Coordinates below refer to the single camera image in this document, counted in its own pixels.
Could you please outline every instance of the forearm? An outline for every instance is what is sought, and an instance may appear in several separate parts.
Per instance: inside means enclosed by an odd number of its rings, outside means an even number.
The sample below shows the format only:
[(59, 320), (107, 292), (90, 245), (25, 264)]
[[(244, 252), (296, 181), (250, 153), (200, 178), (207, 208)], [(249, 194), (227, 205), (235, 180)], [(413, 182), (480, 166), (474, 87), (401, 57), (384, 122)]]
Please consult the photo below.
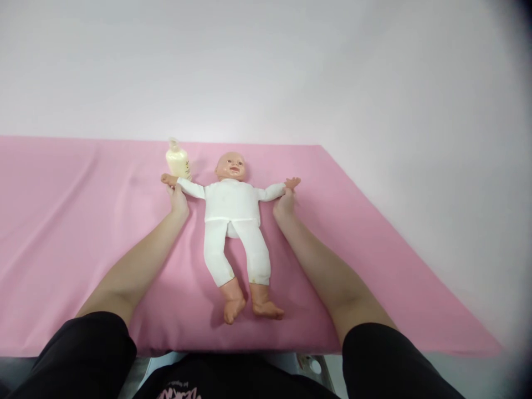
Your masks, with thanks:
[(358, 274), (319, 241), (295, 215), (276, 219), (331, 315), (340, 342), (352, 327), (361, 323), (377, 322), (396, 328)]
[(359, 298), (367, 290), (360, 277), (296, 216), (283, 218), (279, 228), (329, 310)]
[(109, 270), (78, 316), (107, 310), (119, 314), (128, 324), (137, 304), (163, 266), (186, 217), (180, 212), (169, 213)]

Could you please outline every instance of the doll face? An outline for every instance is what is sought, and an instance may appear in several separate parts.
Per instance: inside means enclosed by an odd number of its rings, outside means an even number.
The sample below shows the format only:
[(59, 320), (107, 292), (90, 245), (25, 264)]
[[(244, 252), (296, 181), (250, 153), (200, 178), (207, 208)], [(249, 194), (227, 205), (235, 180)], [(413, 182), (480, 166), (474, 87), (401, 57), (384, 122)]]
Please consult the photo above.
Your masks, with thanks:
[(220, 180), (233, 178), (242, 181), (245, 178), (244, 157), (237, 152), (222, 155), (214, 172)]

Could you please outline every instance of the white onesie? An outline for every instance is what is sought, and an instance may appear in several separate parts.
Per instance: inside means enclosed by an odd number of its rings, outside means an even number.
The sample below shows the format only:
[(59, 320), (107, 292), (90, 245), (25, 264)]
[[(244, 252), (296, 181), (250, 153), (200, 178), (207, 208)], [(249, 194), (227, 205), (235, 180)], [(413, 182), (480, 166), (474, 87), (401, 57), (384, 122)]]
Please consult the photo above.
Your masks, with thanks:
[(205, 241), (203, 255), (218, 287), (234, 278), (223, 253), (226, 236), (240, 238), (248, 264), (249, 282), (269, 285), (270, 256), (260, 232), (259, 201), (272, 201), (283, 195), (284, 183), (267, 189), (226, 178), (207, 187), (179, 178), (183, 192), (205, 200)]

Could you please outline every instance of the lotion bottle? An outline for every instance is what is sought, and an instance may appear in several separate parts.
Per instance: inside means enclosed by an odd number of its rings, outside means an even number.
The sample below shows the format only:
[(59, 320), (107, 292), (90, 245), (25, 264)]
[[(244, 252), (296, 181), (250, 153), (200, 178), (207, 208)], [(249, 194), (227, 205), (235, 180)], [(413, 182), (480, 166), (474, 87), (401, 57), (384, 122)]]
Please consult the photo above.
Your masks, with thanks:
[(170, 149), (166, 151), (166, 162), (168, 162), (172, 176), (192, 180), (187, 152), (179, 147), (178, 141), (173, 137), (169, 138), (168, 143), (170, 144)]

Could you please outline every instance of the pink cloth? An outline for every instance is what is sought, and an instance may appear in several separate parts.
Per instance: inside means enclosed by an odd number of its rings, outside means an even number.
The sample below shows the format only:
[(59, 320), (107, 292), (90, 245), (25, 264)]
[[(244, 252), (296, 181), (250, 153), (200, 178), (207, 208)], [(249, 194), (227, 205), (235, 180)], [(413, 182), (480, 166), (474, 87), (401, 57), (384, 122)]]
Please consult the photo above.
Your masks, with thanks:
[[(221, 154), (240, 151), (249, 183), (299, 176), (298, 214), (368, 284), (400, 330), (425, 351), (489, 355), (497, 341), (454, 297), (320, 146), (183, 145), (194, 181), (208, 185)], [(0, 356), (36, 356), (72, 318), (113, 263), (169, 211), (159, 182), (164, 142), (0, 137)], [(271, 296), (283, 321), (248, 303), (233, 326), (203, 261), (205, 203), (191, 215), (130, 326), (139, 353), (340, 351), (325, 308), (262, 203), (272, 261)], [(227, 258), (249, 297), (245, 254)]]

